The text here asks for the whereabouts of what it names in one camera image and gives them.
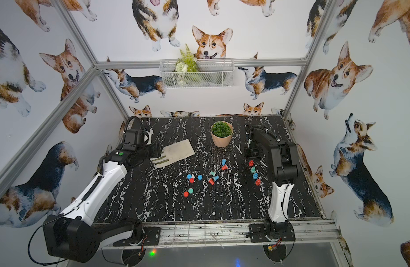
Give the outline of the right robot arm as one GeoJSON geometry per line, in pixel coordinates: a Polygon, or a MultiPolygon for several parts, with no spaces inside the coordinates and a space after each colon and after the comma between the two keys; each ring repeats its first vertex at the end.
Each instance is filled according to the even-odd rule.
{"type": "Polygon", "coordinates": [[[286,142],[263,125],[246,130],[245,157],[264,159],[267,178],[272,184],[271,203],[265,224],[270,230],[288,226],[288,202],[295,182],[300,176],[300,161],[296,144],[286,142]]]}

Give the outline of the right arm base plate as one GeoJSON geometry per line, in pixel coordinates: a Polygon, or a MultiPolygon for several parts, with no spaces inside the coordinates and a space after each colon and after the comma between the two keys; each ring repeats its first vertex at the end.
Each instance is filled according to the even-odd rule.
{"type": "Polygon", "coordinates": [[[295,241],[295,232],[293,226],[288,222],[280,222],[274,224],[250,224],[246,237],[252,243],[295,241]]]}

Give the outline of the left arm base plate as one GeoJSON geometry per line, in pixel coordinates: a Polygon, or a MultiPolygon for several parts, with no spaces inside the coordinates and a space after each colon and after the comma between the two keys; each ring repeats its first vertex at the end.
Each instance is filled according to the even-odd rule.
{"type": "Polygon", "coordinates": [[[160,238],[159,227],[146,227],[138,228],[133,230],[131,235],[120,241],[114,242],[114,247],[127,247],[127,246],[141,246],[141,245],[151,245],[155,246],[159,244],[160,238]]]}

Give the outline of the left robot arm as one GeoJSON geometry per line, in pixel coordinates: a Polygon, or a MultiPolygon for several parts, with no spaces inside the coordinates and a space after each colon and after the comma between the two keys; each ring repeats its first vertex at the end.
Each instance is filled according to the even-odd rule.
{"type": "Polygon", "coordinates": [[[105,226],[95,226],[94,219],[117,184],[145,160],[161,155],[162,147],[152,140],[150,127],[132,116],[123,130],[120,144],[99,160],[99,171],[93,181],[61,214],[51,215],[43,225],[48,254],[80,263],[89,261],[96,252],[119,241],[138,244],[144,240],[142,224],[125,218],[105,226]]]}

